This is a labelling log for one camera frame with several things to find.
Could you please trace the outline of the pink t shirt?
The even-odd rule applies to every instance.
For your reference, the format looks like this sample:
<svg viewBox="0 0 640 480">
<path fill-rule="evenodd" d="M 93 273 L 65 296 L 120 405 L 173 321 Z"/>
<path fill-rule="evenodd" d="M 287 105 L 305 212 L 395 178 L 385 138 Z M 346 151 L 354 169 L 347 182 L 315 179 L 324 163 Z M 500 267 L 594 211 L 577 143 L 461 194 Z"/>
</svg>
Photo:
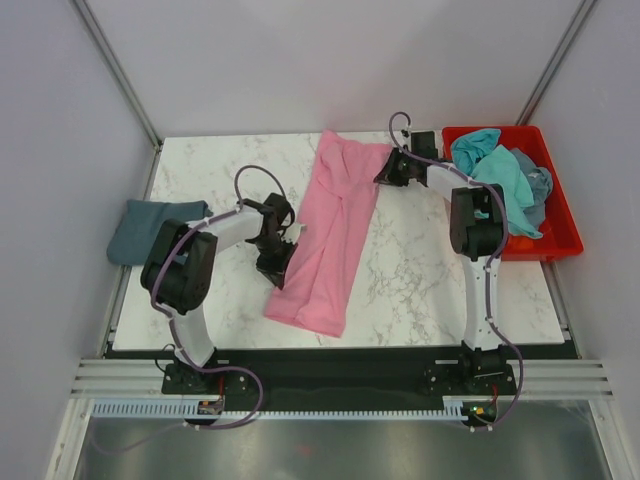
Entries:
<svg viewBox="0 0 640 480">
<path fill-rule="evenodd" d="M 304 230 L 286 269 L 284 287 L 274 290 L 266 303 L 266 318 L 342 336 L 378 199 L 375 177 L 390 154 L 388 144 L 322 133 L 297 217 Z"/>
</svg>

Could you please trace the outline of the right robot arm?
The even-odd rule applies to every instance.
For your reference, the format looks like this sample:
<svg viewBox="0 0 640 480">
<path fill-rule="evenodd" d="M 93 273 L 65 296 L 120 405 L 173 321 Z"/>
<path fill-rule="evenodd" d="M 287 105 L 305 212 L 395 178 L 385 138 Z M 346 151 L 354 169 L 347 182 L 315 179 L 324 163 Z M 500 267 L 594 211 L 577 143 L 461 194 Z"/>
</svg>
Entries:
<svg viewBox="0 0 640 480">
<path fill-rule="evenodd" d="M 394 136 L 393 148 L 375 178 L 381 185 L 405 187 L 416 181 L 450 205 L 449 238 L 465 276 L 466 326 L 458 381 L 467 392 L 483 392 L 494 381 L 506 341 L 499 332 L 498 273 L 508 225 L 502 190 L 459 171 L 451 162 L 410 152 Z"/>
</svg>

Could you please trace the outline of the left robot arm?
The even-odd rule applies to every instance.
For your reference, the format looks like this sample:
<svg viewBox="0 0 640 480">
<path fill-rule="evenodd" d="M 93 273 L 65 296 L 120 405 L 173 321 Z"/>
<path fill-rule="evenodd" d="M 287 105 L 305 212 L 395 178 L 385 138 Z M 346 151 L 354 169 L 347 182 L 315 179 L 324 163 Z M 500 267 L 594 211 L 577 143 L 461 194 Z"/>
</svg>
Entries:
<svg viewBox="0 0 640 480">
<path fill-rule="evenodd" d="M 208 393 L 219 382 L 209 363 L 215 351 L 203 303 L 209 293 L 216 256 L 239 243 L 257 248 L 256 269 L 274 287 L 284 287 L 299 232 L 294 210 L 282 194 L 243 200 L 232 211 L 191 223 L 163 222 L 140 276 L 153 309 L 168 319 L 175 354 L 187 364 L 185 382 Z"/>
</svg>

